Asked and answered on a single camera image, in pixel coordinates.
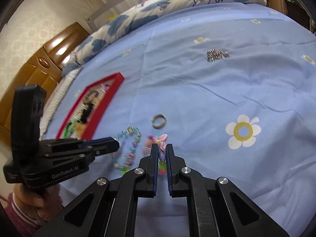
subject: silver safety pins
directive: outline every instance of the silver safety pins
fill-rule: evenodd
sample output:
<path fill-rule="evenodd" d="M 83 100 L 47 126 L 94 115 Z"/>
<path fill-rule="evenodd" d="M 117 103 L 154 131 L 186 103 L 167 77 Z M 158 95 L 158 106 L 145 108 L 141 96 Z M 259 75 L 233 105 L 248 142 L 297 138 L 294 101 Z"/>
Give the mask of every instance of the silver safety pins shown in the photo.
<path fill-rule="evenodd" d="M 219 59 L 229 58 L 230 54 L 228 52 L 223 52 L 222 50 L 211 49 L 205 51 L 207 54 L 207 61 L 217 61 Z"/>

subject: keyring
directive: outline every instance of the keyring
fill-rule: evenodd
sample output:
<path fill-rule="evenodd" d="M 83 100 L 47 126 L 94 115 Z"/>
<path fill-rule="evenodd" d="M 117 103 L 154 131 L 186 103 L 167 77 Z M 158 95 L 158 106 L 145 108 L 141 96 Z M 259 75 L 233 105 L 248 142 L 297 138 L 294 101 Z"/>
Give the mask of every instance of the keyring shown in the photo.
<path fill-rule="evenodd" d="M 155 120 L 158 119 L 158 118 L 162 118 L 162 123 L 159 124 L 159 125 L 155 125 L 154 122 L 155 122 Z M 166 119 L 166 117 L 165 117 L 164 115 L 162 115 L 162 114 L 154 115 L 154 116 L 151 118 L 151 124 L 152 124 L 153 127 L 156 128 L 156 129 L 162 128 L 162 127 L 165 125 L 166 122 L 167 122 L 167 119 Z"/>

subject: beaded bracelet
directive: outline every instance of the beaded bracelet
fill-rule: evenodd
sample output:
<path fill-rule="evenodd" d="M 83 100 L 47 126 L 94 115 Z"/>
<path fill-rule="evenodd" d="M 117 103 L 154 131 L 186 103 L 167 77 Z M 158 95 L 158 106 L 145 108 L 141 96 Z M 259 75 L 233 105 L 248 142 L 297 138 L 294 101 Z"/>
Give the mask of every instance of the beaded bracelet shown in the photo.
<path fill-rule="evenodd" d="M 128 172 L 131 168 L 131 165 L 133 164 L 133 159 L 135 158 L 136 147 L 140 141 L 141 133 L 137 127 L 133 128 L 132 126 L 129 126 L 126 130 L 123 130 L 121 133 L 118 134 L 117 137 L 114 138 L 114 140 L 119 141 L 127 134 L 131 135 L 133 133 L 136 134 L 136 137 L 135 137 L 134 141 L 132 142 L 132 147 L 130 148 L 130 153 L 127 153 L 125 155 L 126 162 L 124 163 L 124 165 L 117 164 L 116 158 L 114 158 L 114 156 L 112 156 L 114 168 L 119 169 L 122 174 L 125 174 L 126 172 Z"/>

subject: metal ring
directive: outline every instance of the metal ring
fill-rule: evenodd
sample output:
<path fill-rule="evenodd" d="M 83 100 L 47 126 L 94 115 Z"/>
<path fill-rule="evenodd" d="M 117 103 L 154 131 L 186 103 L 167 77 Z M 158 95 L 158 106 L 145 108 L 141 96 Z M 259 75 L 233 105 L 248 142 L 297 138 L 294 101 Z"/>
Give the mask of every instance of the metal ring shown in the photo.
<path fill-rule="evenodd" d="M 162 118 L 162 123 L 159 124 L 159 125 L 155 125 L 154 122 L 155 122 L 155 120 L 158 119 L 158 118 Z M 154 115 L 154 116 L 151 118 L 151 124 L 152 124 L 153 127 L 156 128 L 156 129 L 162 128 L 162 127 L 166 124 L 166 122 L 167 122 L 167 119 L 166 119 L 166 117 L 165 117 L 164 115 L 162 115 L 162 114 Z"/>
<path fill-rule="evenodd" d="M 127 129 L 126 129 L 127 133 L 128 134 L 132 134 L 134 133 L 134 128 L 132 126 L 129 126 Z"/>

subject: pink sleeve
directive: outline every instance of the pink sleeve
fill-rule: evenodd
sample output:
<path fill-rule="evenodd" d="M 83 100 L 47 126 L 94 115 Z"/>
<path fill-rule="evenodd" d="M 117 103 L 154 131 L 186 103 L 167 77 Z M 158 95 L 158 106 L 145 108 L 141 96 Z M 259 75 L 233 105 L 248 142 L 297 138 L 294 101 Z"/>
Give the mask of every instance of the pink sleeve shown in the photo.
<path fill-rule="evenodd" d="M 10 218 L 11 222 L 23 237 L 32 237 L 33 234 L 40 228 L 36 221 L 25 215 L 16 206 L 12 193 L 8 197 L 8 206 L 4 209 Z"/>

